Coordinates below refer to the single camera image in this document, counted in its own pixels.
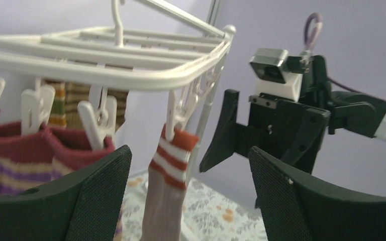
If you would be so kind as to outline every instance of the purple cable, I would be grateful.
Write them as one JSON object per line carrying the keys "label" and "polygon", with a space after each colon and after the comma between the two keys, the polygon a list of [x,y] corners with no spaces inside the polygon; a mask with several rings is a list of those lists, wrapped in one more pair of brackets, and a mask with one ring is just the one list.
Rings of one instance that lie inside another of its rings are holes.
{"label": "purple cable", "polygon": [[[312,21],[315,21],[316,23],[316,26],[313,28],[312,30],[312,33],[311,35],[309,35],[309,30],[310,30],[310,24],[312,23]],[[306,25],[304,27],[304,45],[305,45],[305,50],[308,50],[308,51],[312,51],[316,45],[316,42],[317,42],[317,39],[320,35],[320,32],[322,30],[322,26],[323,26],[323,21],[322,21],[322,15],[320,15],[319,13],[312,13],[308,18],[307,18],[307,21],[306,21]],[[345,89],[347,91],[351,91],[351,92],[356,92],[356,93],[360,93],[360,94],[366,94],[366,95],[369,95],[371,97],[374,97],[374,98],[378,98],[378,97],[375,97],[375,96],[372,96],[370,94],[367,94],[367,93],[364,93],[362,91],[359,91],[359,90],[356,90],[356,89],[353,89],[353,88],[350,88],[334,79],[332,79],[331,77],[328,77],[329,81],[332,82],[333,84],[335,84],[336,86],[342,88],[342,89]]]}

